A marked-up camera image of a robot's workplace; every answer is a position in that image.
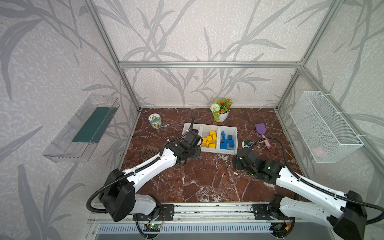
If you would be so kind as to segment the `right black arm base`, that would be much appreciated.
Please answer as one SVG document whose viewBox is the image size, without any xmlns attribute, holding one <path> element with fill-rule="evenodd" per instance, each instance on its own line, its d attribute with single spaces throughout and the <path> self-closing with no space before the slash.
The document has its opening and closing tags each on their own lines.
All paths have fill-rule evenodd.
<svg viewBox="0 0 384 240">
<path fill-rule="evenodd" d="M 295 217 L 288 217 L 280 211 L 284 197 L 284 195 L 275 194 L 267 204 L 252 204 L 250 211 L 254 214 L 255 220 L 294 220 Z"/>
</svg>

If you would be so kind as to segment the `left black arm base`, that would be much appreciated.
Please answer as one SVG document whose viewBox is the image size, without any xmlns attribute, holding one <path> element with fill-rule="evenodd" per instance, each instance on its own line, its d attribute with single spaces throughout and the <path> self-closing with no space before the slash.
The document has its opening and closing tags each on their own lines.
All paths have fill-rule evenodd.
<svg viewBox="0 0 384 240">
<path fill-rule="evenodd" d="M 153 195 L 135 195 L 135 205 L 131 214 L 136 221 L 172 221 L 174 219 L 175 205 L 161 204 Z"/>
</svg>

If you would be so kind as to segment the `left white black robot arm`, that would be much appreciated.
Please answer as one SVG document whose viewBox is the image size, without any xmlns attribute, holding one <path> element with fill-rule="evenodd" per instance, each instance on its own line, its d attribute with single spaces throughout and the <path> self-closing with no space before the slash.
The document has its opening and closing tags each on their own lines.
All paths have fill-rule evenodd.
<svg viewBox="0 0 384 240">
<path fill-rule="evenodd" d="M 193 127 L 190 124 L 180 137 L 168 140 L 160 152 L 147 161 L 131 169 L 110 172 L 105 184 L 87 200 L 87 210 L 108 213 L 114 222 L 128 215 L 157 218 L 161 213 L 160 201 L 152 195 L 140 195 L 138 191 L 161 172 L 200 157 L 203 139 Z"/>
</svg>

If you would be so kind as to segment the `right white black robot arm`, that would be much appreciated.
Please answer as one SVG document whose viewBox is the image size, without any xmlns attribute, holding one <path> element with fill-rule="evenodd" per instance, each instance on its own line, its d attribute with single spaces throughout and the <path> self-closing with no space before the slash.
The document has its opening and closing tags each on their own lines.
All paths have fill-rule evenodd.
<svg viewBox="0 0 384 240">
<path fill-rule="evenodd" d="M 344 240 L 362 240 L 367 225 L 384 219 L 383 207 L 365 203 L 353 191 L 343 193 L 294 172 L 283 150 L 284 163 L 262 160 L 253 150 L 254 145 L 245 143 L 233 157 L 237 170 L 246 171 L 257 180 L 290 190 L 306 201 L 294 200 L 276 194 L 267 206 L 267 214 L 277 219 L 304 219 L 332 229 Z"/>
</svg>

